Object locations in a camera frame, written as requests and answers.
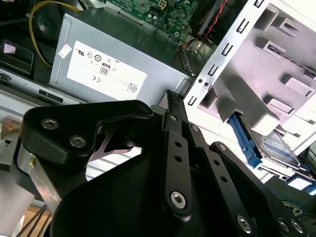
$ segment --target red wire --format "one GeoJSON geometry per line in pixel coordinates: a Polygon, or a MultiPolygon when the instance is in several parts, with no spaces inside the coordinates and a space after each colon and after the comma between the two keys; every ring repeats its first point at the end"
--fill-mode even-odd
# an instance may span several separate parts
{"type": "Polygon", "coordinates": [[[215,20],[214,20],[213,24],[210,26],[210,28],[208,29],[208,31],[207,31],[207,33],[206,33],[206,35],[205,35],[206,38],[208,38],[208,35],[211,33],[211,31],[213,30],[213,27],[214,27],[214,26],[216,25],[216,23],[218,22],[218,19],[219,19],[220,15],[222,14],[222,11],[223,11],[223,9],[224,9],[224,6],[225,6],[225,4],[226,4],[227,2],[228,2],[228,0],[225,0],[225,1],[222,3],[221,7],[219,8],[219,11],[218,11],[218,13],[217,13],[217,15],[216,15],[216,17],[215,17],[215,20]]]}

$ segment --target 80 plus logo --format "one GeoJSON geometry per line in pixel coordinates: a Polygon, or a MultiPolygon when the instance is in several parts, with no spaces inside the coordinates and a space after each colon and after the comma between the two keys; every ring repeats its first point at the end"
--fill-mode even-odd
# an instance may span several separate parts
{"type": "Polygon", "coordinates": [[[101,66],[101,69],[100,69],[100,73],[107,76],[109,74],[110,68],[111,68],[110,65],[102,63],[102,66],[101,66]]]}

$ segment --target white sticker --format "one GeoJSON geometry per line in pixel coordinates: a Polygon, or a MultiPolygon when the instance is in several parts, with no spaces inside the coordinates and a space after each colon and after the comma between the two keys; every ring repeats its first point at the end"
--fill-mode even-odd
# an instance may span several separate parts
{"type": "Polygon", "coordinates": [[[136,99],[147,74],[76,41],[67,78],[117,100],[136,99]]]}
{"type": "Polygon", "coordinates": [[[70,53],[71,50],[72,48],[69,45],[65,44],[64,47],[59,51],[58,55],[62,59],[64,59],[70,53]]]}

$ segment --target motherboard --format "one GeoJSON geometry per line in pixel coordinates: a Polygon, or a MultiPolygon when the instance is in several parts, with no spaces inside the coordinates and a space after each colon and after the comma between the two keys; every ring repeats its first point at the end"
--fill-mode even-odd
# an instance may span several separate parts
{"type": "Polygon", "coordinates": [[[189,20],[198,0],[108,0],[133,16],[180,41],[186,41],[189,20]]]}

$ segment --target metal bracket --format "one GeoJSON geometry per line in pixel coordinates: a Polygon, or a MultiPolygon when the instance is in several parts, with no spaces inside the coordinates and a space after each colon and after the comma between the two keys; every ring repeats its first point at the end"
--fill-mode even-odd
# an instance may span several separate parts
{"type": "Polygon", "coordinates": [[[245,4],[187,94],[186,106],[199,106],[269,3],[269,0],[249,0],[245,4]]]}

